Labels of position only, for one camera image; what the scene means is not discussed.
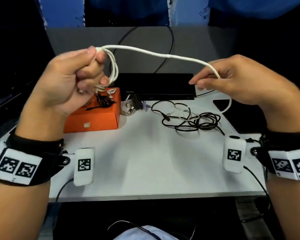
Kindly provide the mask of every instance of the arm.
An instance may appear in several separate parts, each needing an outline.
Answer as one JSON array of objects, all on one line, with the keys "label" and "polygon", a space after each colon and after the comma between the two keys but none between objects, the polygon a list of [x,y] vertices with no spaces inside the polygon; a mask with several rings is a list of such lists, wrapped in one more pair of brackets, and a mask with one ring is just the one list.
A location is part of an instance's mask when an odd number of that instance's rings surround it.
[{"label": "arm", "polygon": [[[95,48],[55,57],[25,104],[16,135],[37,141],[60,140],[68,114],[86,103],[95,91],[94,85],[107,85],[103,66],[97,62],[104,58]],[[35,186],[0,182],[0,239],[37,239],[49,191],[50,181]]]},{"label": "arm", "polygon": [[[300,132],[300,90],[293,83],[240,55],[211,64],[224,79],[209,78],[213,72],[205,67],[189,83],[259,105],[271,131]],[[267,189],[287,240],[300,239],[300,181],[271,174]]]}]

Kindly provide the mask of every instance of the white usb cable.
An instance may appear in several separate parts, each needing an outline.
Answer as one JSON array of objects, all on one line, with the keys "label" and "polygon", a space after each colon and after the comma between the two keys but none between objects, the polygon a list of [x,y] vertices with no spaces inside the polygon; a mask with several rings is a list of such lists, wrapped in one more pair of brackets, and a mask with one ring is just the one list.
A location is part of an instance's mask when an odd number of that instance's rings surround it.
[{"label": "white usb cable", "polygon": [[[184,56],[170,55],[170,54],[159,54],[159,53],[155,53],[155,52],[148,51],[148,50],[145,50],[145,49],[140,49],[140,48],[126,46],[126,45],[104,45],[102,47],[96,47],[97,52],[104,51],[110,58],[111,67],[112,67],[112,72],[109,76],[110,83],[113,83],[115,80],[117,80],[118,74],[119,74],[119,68],[118,68],[118,65],[116,63],[115,56],[113,55],[113,53],[109,49],[131,50],[131,51],[137,51],[137,52],[145,53],[145,54],[152,55],[152,56],[162,57],[162,58],[174,58],[174,59],[179,59],[179,60],[186,60],[186,61],[196,62],[196,63],[199,63],[199,64],[202,64],[204,66],[209,67],[214,72],[216,77],[218,79],[221,79],[221,77],[219,76],[216,69],[212,65],[210,65],[209,63],[204,62],[202,60],[189,58],[189,57],[184,57]],[[97,85],[96,87],[97,87],[97,90],[104,91],[104,86]],[[232,104],[232,98],[230,98],[227,108],[225,108],[221,112],[216,112],[216,113],[218,113],[218,114],[221,113],[222,114],[222,113],[226,112],[231,107],[231,104]]]}]

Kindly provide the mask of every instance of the orange storage box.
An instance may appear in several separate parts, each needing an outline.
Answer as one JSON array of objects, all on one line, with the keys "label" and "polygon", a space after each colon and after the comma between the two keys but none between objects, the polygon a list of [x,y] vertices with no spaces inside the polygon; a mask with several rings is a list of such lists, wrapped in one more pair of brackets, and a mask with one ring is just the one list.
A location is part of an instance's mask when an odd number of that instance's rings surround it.
[{"label": "orange storage box", "polygon": [[64,133],[76,133],[85,131],[101,131],[101,130],[114,130],[119,127],[119,117],[121,111],[121,96],[120,90],[117,88],[116,92],[112,94],[113,101],[109,108],[94,108],[86,110],[90,107],[99,106],[96,96],[92,96],[90,104],[77,109],[70,114],[64,125]]}]

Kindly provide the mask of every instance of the white cable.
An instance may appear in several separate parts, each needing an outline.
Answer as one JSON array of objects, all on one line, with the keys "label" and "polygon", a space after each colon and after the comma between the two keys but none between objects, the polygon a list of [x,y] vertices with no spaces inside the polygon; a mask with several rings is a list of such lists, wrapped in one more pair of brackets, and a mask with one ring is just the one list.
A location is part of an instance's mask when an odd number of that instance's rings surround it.
[{"label": "white cable", "polygon": [[[155,53],[155,52],[148,51],[148,50],[145,50],[145,49],[140,49],[140,48],[126,46],[126,45],[104,45],[102,47],[96,47],[96,51],[97,52],[104,51],[109,56],[109,58],[110,58],[111,67],[112,67],[112,72],[111,72],[111,74],[109,76],[110,84],[113,83],[115,80],[117,80],[118,74],[119,74],[119,68],[118,68],[118,65],[116,63],[115,56],[113,55],[113,53],[109,49],[131,50],[131,51],[137,51],[137,52],[141,52],[141,53],[144,53],[144,54],[148,54],[148,55],[152,55],[152,56],[157,56],[157,57],[162,57],[162,58],[174,58],[174,59],[179,59],[179,60],[196,62],[196,63],[199,63],[199,64],[202,64],[204,66],[209,67],[214,72],[214,74],[216,75],[216,77],[218,79],[221,79],[221,77],[219,76],[219,74],[216,71],[216,69],[212,65],[210,65],[209,63],[204,62],[202,60],[198,60],[198,59],[194,59],[194,58],[189,58],[189,57],[184,57],[184,56],[170,55],[170,54],[159,54],[159,53]],[[105,90],[104,86],[102,86],[102,85],[97,85],[96,87],[97,87],[98,91],[103,92]],[[229,104],[228,104],[227,108],[225,108],[221,112],[216,112],[216,113],[222,114],[222,113],[226,112],[230,108],[231,103],[232,103],[232,98],[230,98]]]}]

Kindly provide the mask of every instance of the white desk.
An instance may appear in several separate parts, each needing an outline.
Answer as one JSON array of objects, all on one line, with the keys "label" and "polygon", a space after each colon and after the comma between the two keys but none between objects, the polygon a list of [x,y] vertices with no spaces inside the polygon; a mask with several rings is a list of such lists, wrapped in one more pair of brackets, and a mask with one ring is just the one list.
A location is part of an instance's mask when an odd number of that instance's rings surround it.
[{"label": "white desk", "polygon": [[[216,92],[181,102],[216,111],[212,100],[224,98],[227,96]],[[168,113],[172,111],[172,104],[161,103],[157,108]],[[191,109],[195,113],[205,111],[197,107]],[[162,125],[162,118],[150,110],[138,111],[130,117],[120,116],[117,130],[65,134],[65,148],[69,153],[78,148],[95,148],[95,177],[91,185],[76,187],[71,182],[63,189],[59,201],[264,194],[248,171],[234,174],[223,170],[224,137],[220,132],[177,133]],[[225,134],[235,133],[223,115],[220,122]],[[258,135],[244,137],[257,139]],[[50,201],[55,200],[63,184],[73,177],[73,163],[51,179]],[[248,159],[246,166],[264,184],[263,170],[257,159]]]}]

